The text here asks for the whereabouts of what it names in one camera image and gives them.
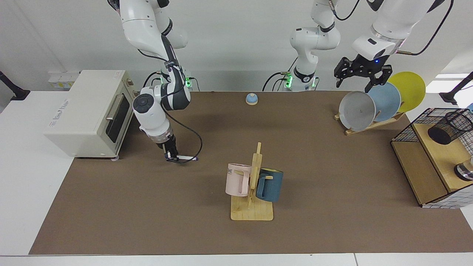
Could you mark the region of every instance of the wooden base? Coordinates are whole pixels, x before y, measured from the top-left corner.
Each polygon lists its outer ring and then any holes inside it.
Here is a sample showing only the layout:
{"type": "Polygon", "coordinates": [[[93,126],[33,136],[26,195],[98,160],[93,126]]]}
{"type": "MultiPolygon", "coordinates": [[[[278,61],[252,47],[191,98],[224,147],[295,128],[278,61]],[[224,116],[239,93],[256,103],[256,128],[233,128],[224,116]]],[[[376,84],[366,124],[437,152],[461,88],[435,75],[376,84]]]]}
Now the wooden base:
{"type": "Polygon", "coordinates": [[[260,200],[251,192],[251,196],[232,196],[231,219],[234,221],[272,221],[274,214],[272,202],[260,200]]]}
{"type": "MultiPolygon", "coordinates": [[[[383,121],[383,122],[373,122],[369,127],[367,127],[366,129],[362,130],[362,131],[353,131],[351,129],[349,130],[346,130],[345,131],[345,135],[347,136],[351,136],[351,135],[354,135],[356,133],[360,133],[360,132],[364,132],[364,131],[367,131],[367,130],[371,130],[371,129],[374,129],[374,128],[377,128],[377,127],[380,127],[380,126],[383,126],[383,125],[387,125],[387,124],[392,124],[394,122],[397,122],[399,119],[401,119],[401,117],[404,115],[405,113],[397,113],[395,116],[393,116],[393,118],[389,119],[389,120],[386,120],[386,121],[383,121]]],[[[335,120],[340,120],[340,114],[337,114],[335,115],[334,117],[335,120]]]]}

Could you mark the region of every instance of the white wall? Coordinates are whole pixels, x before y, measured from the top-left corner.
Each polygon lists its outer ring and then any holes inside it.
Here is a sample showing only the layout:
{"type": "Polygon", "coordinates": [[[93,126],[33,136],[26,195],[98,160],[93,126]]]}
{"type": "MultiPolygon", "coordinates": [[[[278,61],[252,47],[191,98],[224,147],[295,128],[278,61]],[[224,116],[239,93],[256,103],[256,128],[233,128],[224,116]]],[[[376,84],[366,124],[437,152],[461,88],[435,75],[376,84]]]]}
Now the white wall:
{"type": "Polygon", "coordinates": [[[470,73],[473,71],[473,47],[461,51],[442,71],[444,74],[470,73]]]}
{"type": "MultiPolygon", "coordinates": [[[[348,14],[355,2],[343,1],[339,14],[348,14]]],[[[425,45],[447,5],[416,26],[404,50],[417,52],[425,45]]],[[[260,90],[269,73],[287,70],[296,57],[289,36],[296,27],[315,26],[311,7],[312,0],[173,0],[169,7],[173,21],[190,37],[188,47],[177,51],[179,61],[200,77],[202,90],[260,90]]],[[[393,56],[388,62],[394,71],[414,71],[427,83],[433,80],[471,43],[473,36],[465,34],[465,25],[473,25],[471,9],[469,1],[456,1],[431,48],[417,57],[393,56]]],[[[317,53],[321,89],[334,89],[333,68],[343,56],[356,56],[351,43],[369,30],[375,16],[362,1],[350,20],[337,23],[342,43],[336,50],[317,53]]],[[[127,69],[139,83],[160,68],[159,62],[139,55],[128,44],[118,14],[106,0],[2,0],[0,19],[0,67],[24,88],[49,89],[47,71],[61,66],[69,71],[127,69]],[[20,9],[12,12],[15,4],[20,9]],[[22,22],[21,12],[32,27],[22,22]]],[[[367,82],[355,77],[341,89],[362,90],[367,82]]]]}

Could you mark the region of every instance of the mug rack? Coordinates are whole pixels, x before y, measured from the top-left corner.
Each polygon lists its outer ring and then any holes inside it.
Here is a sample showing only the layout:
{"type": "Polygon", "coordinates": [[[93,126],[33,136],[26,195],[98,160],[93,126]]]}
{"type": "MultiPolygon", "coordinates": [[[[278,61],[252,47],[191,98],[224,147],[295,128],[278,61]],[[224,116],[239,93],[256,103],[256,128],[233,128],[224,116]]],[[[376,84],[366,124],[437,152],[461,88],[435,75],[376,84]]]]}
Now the mug rack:
{"type": "Polygon", "coordinates": [[[272,221],[274,219],[272,202],[256,197],[256,186],[262,161],[261,142],[258,142],[251,164],[250,192],[246,197],[232,196],[231,219],[234,221],[272,221]]]}

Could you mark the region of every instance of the black wire basket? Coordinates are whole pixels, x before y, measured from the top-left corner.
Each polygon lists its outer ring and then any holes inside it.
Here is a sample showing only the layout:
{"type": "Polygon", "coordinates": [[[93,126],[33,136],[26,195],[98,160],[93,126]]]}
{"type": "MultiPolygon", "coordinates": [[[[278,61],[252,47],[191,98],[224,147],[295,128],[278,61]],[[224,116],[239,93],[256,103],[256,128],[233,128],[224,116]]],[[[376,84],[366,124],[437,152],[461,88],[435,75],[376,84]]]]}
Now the black wire basket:
{"type": "Polygon", "coordinates": [[[473,123],[467,116],[450,112],[429,129],[429,136],[439,144],[448,145],[471,130],[473,123]]]}

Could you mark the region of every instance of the robotic arm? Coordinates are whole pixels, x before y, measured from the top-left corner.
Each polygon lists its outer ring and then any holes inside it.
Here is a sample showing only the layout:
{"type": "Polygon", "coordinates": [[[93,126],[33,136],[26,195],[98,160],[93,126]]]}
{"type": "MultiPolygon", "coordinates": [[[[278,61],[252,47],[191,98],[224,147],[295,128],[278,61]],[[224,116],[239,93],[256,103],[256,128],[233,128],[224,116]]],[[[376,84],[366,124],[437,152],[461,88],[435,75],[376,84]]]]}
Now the robotic arm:
{"type": "Polygon", "coordinates": [[[393,72],[391,65],[385,65],[389,56],[398,52],[413,27],[444,0],[367,1],[377,11],[377,18],[371,26],[371,33],[353,43],[352,47],[358,53],[355,60],[343,57],[335,68],[337,88],[344,79],[352,76],[370,79],[365,92],[373,86],[386,84],[393,72]]]}
{"type": "Polygon", "coordinates": [[[339,0],[334,0],[333,3],[329,0],[314,0],[311,17],[319,26],[298,28],[292,33],[290,42],[298,53],[298,59],[291,73],[291,90],[312,90],[319,61],[314,51],[335,49],[340,43],[340,32],[335,27],[335,15],[331,8],[332,4],[335,8],[338,2],[339,0]]]}
{"type": "Polygon", "coordinates": [[[183,110],[190,101],[189,89],[185,86],[185,76],[173,50],[187,45],[187,35],[176,29],[172,20],[166,15],[168,0],[108,0],[109,4],[120,14],[127,40],[140,52],[164,61],[169,74],[169,83],[146,87],[133,102],[133,112],[140,129],[165,152],[168,161],[179,161],[176,138],[164,108],[183,110]]]}

